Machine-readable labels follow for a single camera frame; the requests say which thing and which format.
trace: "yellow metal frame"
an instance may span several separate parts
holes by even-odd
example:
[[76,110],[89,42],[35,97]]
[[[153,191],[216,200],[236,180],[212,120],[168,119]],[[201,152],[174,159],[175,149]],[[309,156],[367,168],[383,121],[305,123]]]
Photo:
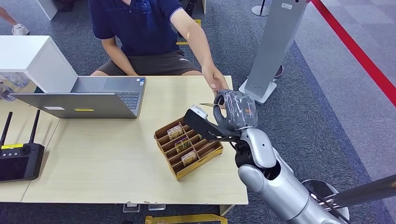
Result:
[[189,216],[170,216],[170,217],[152,217],[146,216],[145,224],[179,224],[179,223],[201,223],[216,222],[227,224],[228,221],[224,217],[214,214],[189,215]]
[[[201,20],[194,20],[194,21],[197,22],[200,27],[202,26],[201,25]],[[176,44],[177,45],[188,45],[188,42],[187,41],[185,41],[185,42],[176,42]]]

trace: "antenna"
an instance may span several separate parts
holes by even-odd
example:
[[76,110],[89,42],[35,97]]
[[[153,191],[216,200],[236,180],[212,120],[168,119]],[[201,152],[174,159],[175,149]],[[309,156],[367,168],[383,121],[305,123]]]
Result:
[[0,139],[0,149],[4,145],[4,142],[6,141],[8,127],[10,127],[10,123],[11,123],[11,118],[12,118],[12,112],[8,113],[6,125],[4,125],[3,134],[1,135],[1,139]]
[[39,116],[40,116],[40,110],[37,110],[35,122],[33,124],[32,133],[30,134],[29,143],[33,143],[35,141],[35,135],[36,135],[36,129],[37,129],[37,123],[38,123]]

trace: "hand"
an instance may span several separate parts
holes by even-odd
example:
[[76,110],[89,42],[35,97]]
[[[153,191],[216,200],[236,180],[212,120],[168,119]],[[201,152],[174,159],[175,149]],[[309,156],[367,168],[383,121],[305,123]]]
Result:
[[210,86],[213,91],[214,96],[217,96],[217,93],[220,90],[228,90],[228,85],[226,79],[223,74],[214,66],[214,64],[210,66],[202,66],[202,75],[205,77],[206,82]]

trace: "wooden tray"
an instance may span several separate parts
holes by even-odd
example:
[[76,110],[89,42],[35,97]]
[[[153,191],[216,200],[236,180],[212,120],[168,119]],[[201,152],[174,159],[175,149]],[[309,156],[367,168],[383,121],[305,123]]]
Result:
[[[170,140],[167,131],[173,127],[176,127],[179,124],[182,125],[184,134],[176,139]],[[186,137],[191,143],[191,146],[184,151],[177,153],[175,143]],[[157,145],[160,148],[160,151],[165,156],[170,170],[172,171],[173,175],[175,175],[177,180],[180,180],[181,178],[191,173],[195,169],[199,168],[200,166],[204,165],[217,155],[223,153],[223,146],[220,142],[208,142],[206,139],[201,140],[199,134],[192,130],[188,125],[183,123],[183,118],[175,120],[167,126],[158,129],[154,134],[154,138],[157,141]],[[198,160],[190,164],[189,166],[184,167],[184,164],[182,162],[182,156],[186,155],[194,149],[197,152]]]

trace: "man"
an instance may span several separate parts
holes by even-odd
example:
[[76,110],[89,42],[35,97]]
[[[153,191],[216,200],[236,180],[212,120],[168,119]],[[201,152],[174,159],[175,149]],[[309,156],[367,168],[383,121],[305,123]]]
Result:
[[9,14],[8,12],[0,6],[0,17],[9,22],[12,26],[12,33],[13,35],[28,35],[29,30],[26,29],[25,26],[23,26],[20,23],[17,23]]
[[[203,75],[214,94],[228,89],[213,63],[204,31],[178,0],[89,0],[89,7],[93,33],[111,58],[92,76]],[[176,45],[170,23],[187,40],[202,73]]]

